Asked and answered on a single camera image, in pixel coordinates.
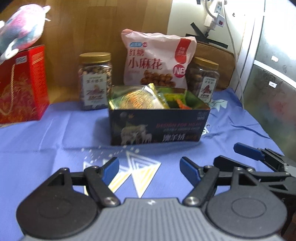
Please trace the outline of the pink twisted-dough snack bag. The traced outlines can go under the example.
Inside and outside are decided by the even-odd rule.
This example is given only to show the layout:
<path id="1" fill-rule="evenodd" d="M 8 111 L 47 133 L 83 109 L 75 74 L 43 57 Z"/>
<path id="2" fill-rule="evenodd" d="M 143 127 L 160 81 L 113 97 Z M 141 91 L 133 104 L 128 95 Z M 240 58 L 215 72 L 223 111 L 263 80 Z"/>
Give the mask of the pink twisted-dough snack bag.
<path id="1" fill-rule="evenodd" d="M 194 37 L 125 29 L 121 39 L 127 49 L 125 85 L 187 88 L 185 73 L 197 47 Z"/>

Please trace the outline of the left nut jar gold lid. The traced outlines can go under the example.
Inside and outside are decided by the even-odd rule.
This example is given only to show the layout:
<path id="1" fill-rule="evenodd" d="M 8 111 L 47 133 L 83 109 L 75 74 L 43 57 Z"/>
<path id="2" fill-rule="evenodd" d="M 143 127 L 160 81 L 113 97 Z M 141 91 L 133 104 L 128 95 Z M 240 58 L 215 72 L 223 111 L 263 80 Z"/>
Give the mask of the left nut jar gold lid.
<path id="1" fill-rule="evenodd" d="M 107 108 L 107 95 L 112 84 L 109 52 L 88 52 L 79 55 L 78 77 L 80 101 L 84 110 Z"/>

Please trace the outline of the right nut jar gold lid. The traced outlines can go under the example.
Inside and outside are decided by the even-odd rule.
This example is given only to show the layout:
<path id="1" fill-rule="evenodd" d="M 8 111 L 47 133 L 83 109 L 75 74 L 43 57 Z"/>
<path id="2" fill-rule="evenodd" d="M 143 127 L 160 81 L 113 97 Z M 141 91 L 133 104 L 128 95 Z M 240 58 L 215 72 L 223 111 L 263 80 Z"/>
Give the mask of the right nut jar gold lid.
<path id="1" fill-rule="evenodd" d="M 194 57 L 186 70 L 187 87 L 204 103 L 209 103 L 216 88 L 220 74 L 219 65 L 213 61 Z"/>

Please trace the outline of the brown cushion board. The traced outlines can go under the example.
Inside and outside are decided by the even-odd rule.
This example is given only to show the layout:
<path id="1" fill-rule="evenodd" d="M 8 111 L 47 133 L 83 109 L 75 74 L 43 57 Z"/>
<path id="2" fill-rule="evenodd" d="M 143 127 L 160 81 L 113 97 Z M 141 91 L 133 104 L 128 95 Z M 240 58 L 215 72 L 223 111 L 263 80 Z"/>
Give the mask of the brown cushion board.
<path id="1" fill-rule="evenodd" d="M 233 53 L 198 41 L 195 56 L 213 61 L 219 65 L 218 72 L 220 77 L 216 89 L 225 90 L 229 87 L 235 69 Z"/>

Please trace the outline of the pink white plush toy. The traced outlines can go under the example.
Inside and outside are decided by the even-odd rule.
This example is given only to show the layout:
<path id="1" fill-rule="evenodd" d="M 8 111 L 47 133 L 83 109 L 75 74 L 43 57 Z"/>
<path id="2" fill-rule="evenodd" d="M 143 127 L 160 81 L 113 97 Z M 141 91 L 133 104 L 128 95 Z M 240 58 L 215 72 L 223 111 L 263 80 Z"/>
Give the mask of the pink white plush toy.
<path id="1" fill-rule="evenodd" d="M 37 42 L 44 30 L 50 6 L 21 6 L 6 22 L 1 21 L 1 63 Z"/>

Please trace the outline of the black sheep storage box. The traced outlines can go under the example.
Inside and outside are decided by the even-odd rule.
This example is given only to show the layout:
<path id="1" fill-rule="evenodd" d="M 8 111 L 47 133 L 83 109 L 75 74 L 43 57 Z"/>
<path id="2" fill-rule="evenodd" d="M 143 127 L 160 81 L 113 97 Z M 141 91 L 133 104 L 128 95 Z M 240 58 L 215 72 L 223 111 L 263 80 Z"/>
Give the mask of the black sheep storage box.
<path id="1" fill-rule="evenodd" d="M 186 91 L 192 109 L 109 109 L 112 145 L 199 141 L 210 107 Z"/>

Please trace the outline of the wooden board backdrop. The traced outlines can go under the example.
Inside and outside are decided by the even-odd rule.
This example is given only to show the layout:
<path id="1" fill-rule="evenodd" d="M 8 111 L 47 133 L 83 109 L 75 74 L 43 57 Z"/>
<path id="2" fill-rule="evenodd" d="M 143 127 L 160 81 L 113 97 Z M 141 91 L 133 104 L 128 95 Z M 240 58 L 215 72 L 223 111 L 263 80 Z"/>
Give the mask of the wooden board backdrop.
<path id="1" fill-rule="evenodd" d="M 79 55 L 109 52 L 112 80 L 123 83 L 127 51 L 121 31 L 166 33 L 171 1 L 38 1 L 50 6 L 38 45 L 45 46 L 51 103 L 78 101 Z"/>

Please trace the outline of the blue printed tablecloth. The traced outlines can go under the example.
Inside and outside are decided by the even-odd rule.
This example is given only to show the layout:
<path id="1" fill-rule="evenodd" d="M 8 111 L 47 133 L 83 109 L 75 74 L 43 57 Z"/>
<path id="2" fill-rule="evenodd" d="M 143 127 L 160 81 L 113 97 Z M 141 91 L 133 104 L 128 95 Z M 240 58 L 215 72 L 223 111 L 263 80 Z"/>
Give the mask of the blue printed tablecloth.
<path id="1" fill-rule="evenodd" d="M 200 166 L 211 165 L 217 156 L 267 171 L 267 166 L 234 152 L 236 143 L 256 148 L 280 148 L 249 112 L 241 107 L 232 89 L 215 92 L 206 130 L 198 142 L 112 146 L 107 109 L 83 111 L 78 102 L 50 105 L 42 119 L 1 128 L 1 240 L 19 240 L 23 234 L 16 221 L 20 202 L 62 167 L 80 172 L 100 166 L 117 156 L 124 180 L 116 191 L 120 200 L 137 197 L 133 174 L 143 162 L 155 174 L 144 198 L 183 199 L 192 189 L 180 172 L 180 159 L 188 157 Z"/>

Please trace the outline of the white power strip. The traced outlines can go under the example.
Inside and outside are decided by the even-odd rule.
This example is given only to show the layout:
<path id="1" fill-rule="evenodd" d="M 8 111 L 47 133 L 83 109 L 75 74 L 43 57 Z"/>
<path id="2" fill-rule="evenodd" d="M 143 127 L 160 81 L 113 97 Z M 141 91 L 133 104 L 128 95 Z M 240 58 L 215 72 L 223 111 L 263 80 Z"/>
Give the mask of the white power strip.
<path id="1" fill-rule="evenodd" d="M 210 30 L 215 29 L 217 26 L 224 27 L 225 17 L 222 1 L 205 1 L 204 6 L 207 12 L 204 26 Z"/>

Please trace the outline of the green tea snack packet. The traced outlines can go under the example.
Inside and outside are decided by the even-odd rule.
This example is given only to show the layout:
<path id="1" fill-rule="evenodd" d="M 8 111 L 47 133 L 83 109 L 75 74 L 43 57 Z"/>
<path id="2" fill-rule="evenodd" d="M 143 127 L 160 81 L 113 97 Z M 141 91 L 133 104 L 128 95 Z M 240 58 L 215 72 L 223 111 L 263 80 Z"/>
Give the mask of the green tea snack packet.
<path id="1" fill-rule="evenodd" d="M 165 101 L 170 108 L 179 108 L 176 100 L 180 99 L 184 104 L 186 103 L 186 91 L 182 88 L 171 87 L 157 87 L 159 97 Z"/>

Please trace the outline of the red gift bag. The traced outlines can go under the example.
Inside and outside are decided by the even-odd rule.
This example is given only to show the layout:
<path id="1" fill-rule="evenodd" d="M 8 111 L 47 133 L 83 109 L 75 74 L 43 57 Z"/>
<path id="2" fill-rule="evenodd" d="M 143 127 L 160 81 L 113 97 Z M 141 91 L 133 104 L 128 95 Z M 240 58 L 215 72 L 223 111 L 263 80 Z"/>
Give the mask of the red gift bag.
<path id="1" fill-rule="evenodd" d="M 38 121 L 49 106 L 44 50 L 34 46 L 1 64 L 1 124 Z"/>

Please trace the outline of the gold mooncake packet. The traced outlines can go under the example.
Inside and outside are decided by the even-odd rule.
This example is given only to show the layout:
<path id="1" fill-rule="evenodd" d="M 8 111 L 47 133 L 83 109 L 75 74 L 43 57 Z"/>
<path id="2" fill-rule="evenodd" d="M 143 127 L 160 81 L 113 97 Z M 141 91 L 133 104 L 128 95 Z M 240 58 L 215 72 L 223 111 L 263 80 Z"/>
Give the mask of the gold mooncake packet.
<path id="1" fill-rule="evenodd" d="M 155 85 L 114 85 L 108 93 L 109 109 L 169 109 Z"/>

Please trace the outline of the red spicy snack packet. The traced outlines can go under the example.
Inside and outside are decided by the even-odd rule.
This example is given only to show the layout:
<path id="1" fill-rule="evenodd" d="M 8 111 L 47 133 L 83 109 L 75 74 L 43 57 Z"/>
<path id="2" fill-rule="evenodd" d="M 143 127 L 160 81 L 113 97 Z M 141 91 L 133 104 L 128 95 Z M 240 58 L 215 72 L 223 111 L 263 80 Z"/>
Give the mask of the red spicy snack packet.
<path id="1" fill-rule="evenodd" d="M 179 106 L 179 109 L 192 109 L 191 107 L 184 104 L 180 99 L 177 99 L 176 102 Z"/>

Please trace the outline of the nut jar gold lid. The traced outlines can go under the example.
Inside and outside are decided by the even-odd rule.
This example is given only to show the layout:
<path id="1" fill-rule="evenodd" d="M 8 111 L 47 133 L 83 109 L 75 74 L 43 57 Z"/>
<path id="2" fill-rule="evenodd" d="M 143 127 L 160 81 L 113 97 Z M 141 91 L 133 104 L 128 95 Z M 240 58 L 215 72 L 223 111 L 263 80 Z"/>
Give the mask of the nut jar gold lid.
<path id="1" fill-rule="evenodd" d="M 79 55 L 78 77 L 80 101 L 84 110 L 107 108 L 107 95 L 112 84 L 109 52 L 88 52 Z"/>
<path id="2" fill-rule="evenodd" d="M 219 65 L 213 61 L 194 57 L 186 70 L 187 87 L 204 103 L 209 103 L 216 88 L 220 74 Z"/>

